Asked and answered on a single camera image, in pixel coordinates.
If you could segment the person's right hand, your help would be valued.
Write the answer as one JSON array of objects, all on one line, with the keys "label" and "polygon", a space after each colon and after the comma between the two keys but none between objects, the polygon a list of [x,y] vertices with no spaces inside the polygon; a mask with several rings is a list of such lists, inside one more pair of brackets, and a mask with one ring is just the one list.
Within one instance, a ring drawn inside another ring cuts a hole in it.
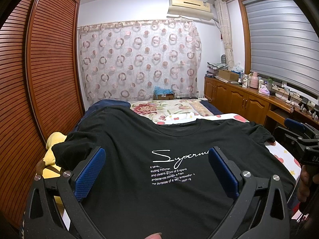
[{"label": "person's right hand", "polygon": [[297,189],[297,198],[300,202],[305,202],[310,195],[309,179],[311,179],[314,183],[318,183],[318,174],[314,176],[309,175],[306,170],[306,166],[303,165]]}]

